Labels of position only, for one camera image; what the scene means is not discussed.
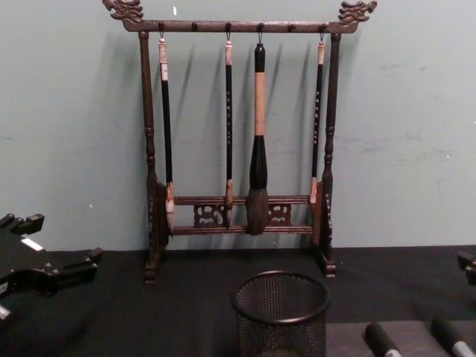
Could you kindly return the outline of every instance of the black brush handle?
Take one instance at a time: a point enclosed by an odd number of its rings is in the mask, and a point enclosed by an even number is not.
[[[380,324],[367,325],[364,338],[376,357],[402,357],[395,343]]]
[[[475,357],[463,336],[444,318],[435,318],[431,322],[431,333],[441,346],[456,357]]]
[[[232,174],[232,146],[233,146],[233,96],[231,83],[231,66],[232,66],[232,44],[231,41],[226,42],[226,179],[231,180]]]
[[[254,142],[251,152],[250,188],[266,189],[268,165],[265,149],[266,51],[260,42],[254,49]]]
[[[322,72],[324,67],[324,42],[318,46],[318,79],[315,90],[314,136],[312,147],[312,177],[318,175],[319,126],[321,122]]]
[[[167,43],[160,39],[158,44],[161,61],[162,110],[164,113],[165,176],[166,182],[172,182],[172,143],[170,140],[170,100],[169,75],[167,68]]]

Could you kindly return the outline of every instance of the basket rim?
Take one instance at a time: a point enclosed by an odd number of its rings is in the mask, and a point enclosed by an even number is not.
[[[259,277],[264,277],[264,276],[269,276],[269,275],[289,275],[293,277],[301,277],[305,280],[309,280],[312,283],[318,285],[324,292],[324,302],[314,311],[310,312],[307,315],[300,316],[298,318],[280,318],[280,319],[271,319],[271,318],[261,318],[257,315],[250,314],[249,312],[246,312],[243,310],[243,308],[240,306],[237,296],[239,291],[245,286],[246,284],[250,283],[252,280],[255,280]],[[312,320],[322,312],[326,311],[329,308],[330,305],[330,290],[324,284],[324,282],[316,280],[313,277],[310,277],[309,275],[302,274],[302,273],[294,273],[290,271],[284,271],[284,270],[271,270],[271,271],[264,271],[262,273],[256,274],[253,277],[248,278],[245,280],[237,289],[235,289],[231,293],[231,305],[235,309],[235,311],[243,316],[244,318],[247,318],[248,320],[252,320],[254,322],[257,322],[259,324],[269,324],[269,325],[294,325],[294,324],[302,324],[303,322]]]

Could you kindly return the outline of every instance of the hook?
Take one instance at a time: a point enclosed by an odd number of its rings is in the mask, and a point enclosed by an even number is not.
[[[263,37],[263,28],[265,27],[265,24],[262,22],[258,25],[258,40],[261,43],[261,38]]]
[[[231,36],[231,22],[227,22],[225,25],[225,31],[226,31],[226,39],[230,41],[230,36]]]
[[[158,34],[161,36],[161,39],[164,38],[164,23],[163,22],[159,22],[158,23]]]

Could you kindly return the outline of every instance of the black wire mesh basket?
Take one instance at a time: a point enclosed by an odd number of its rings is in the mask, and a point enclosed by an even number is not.
[[[267,271],[231,295],[240,357],[324,357],[329,289],[286,271]]]

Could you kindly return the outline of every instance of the brush rack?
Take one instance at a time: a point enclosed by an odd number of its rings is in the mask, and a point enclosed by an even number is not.
[[[329,33],[331,53],[327,94],[326,143],[324,171],[318,183],[318,199],[309,203],[305,196],[269,196],[269,216],[265,234],[308,234],[311,249],[327,277],[335,276],[332,259],[332,153],[334,151],[335,113],[337,109],[338,58],[341,35],[354,33],[361,22],[369,19],[377,2],[356,4],[343,2],[336,22],[245,22],[245,21],[186,21],[146,20],[140,0],[103,0],[113,19],[121,20],[129,32],[137,32],[141,49],[142,95],[147,154],[147,212],[149,253],[144,279],[153,284],[169,242],[165,212],[165,185],[158,181],[155,171],[154,115],[152,110],[152,84],[149,63],[150,32],[200,33]],[[244,205],[244,196],[235,196],[234,205]],[[229,228],[225,225],[225,196],[176,196],[175,205],[193,206],[193,225],[174,228],[174,235],[246,234],[245,225]],[[315,214],[308,225],[292,224],[292,205],[309,205]]]

